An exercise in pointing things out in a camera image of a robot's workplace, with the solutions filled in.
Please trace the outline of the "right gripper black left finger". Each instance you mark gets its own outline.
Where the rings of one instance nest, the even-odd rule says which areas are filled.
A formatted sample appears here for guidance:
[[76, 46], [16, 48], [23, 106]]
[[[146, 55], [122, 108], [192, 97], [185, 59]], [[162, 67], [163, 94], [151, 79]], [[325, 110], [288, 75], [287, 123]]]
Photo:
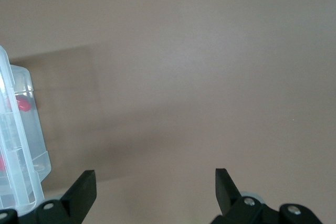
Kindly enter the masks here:
[[35, 211], [38, 223], [82, 223], [97, 197], [94, 170], [84, 171], [59, 199], [41, 204]]

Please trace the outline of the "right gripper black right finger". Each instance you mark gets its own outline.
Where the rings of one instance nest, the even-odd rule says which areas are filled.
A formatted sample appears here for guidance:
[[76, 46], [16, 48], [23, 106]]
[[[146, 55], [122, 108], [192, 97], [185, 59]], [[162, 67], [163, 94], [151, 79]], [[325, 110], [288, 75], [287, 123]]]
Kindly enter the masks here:
[[215, 193], [222, 214], [213, 223], [273, 223], [272, 210], [253, 196], [243, 196], [225, 168], [215, 171]]

